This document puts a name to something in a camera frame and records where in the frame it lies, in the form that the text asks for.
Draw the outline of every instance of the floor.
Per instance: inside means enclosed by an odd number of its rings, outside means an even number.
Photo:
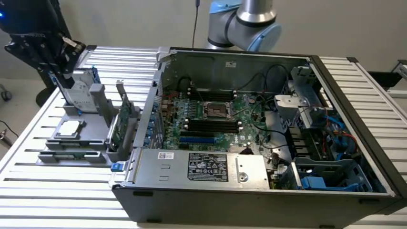
[[[0,120],[7,122],[12,130],[21,134],[35,114],[40,110],[36,104],[36,95],[45,88],[41,80],[11,80],[0,79],[0,84],[12,92],[13,98],[4,102],[0,99]],[[5,129],[5,125],[0,123],[0,130]],[[12,132],[7,133],[12,141],[16,136]],[[0,145],[0,159],[5,155],[8,149]]]

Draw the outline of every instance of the robotic hand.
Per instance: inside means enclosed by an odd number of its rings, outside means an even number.
[[[208,49],[268,52],[282,34],[272,0],[215,0],[210,9]]]
[[[0,29],[12,39],[5,51],[39,71],[47,87],[55,88],[51,76],[61,91],[72,88],[85,45],[69,38],[57,0],[1,0]]]

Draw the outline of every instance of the workbench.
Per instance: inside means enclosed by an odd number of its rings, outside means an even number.
[[[406,112],[359,63],[347,58],[322,57],[322,60],[407,180]],[[83,63],[81,67],[93,65],[97,68],[107,98],[112,99],[113,105],[121,103],[115,84],[123,80],[129,100],[143,108],[156,70],[156,49],[97,47]],[[64,115],[63,104],[61,93],[56,90],[0,161],[0,228],[219,228],[137,224],[129,220],[111,192],[108,167],[36,165],[45,139]],[[119,182],[123,177],[123,173],[117,173],[113,180]],[[407,208],[390,216],[368,216],[347,229],[406,227]]]

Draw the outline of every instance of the warning label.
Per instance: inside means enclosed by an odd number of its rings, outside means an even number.
[[[190,153],[188,179],[196,181],[228,181],[228,159],[226,154]]]

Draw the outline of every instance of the blue latch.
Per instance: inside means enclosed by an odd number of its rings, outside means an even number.
[[[304,177],[300,180],[303,188],[306,190],[326,190],[326,191],[358,191],[359,184],[350,184],[347,187],[327,187],[324,179],[322,177]]]
[[[112,172],[123,172],[123,167],[124,167],[124,164],[113,163],[109,170]]]

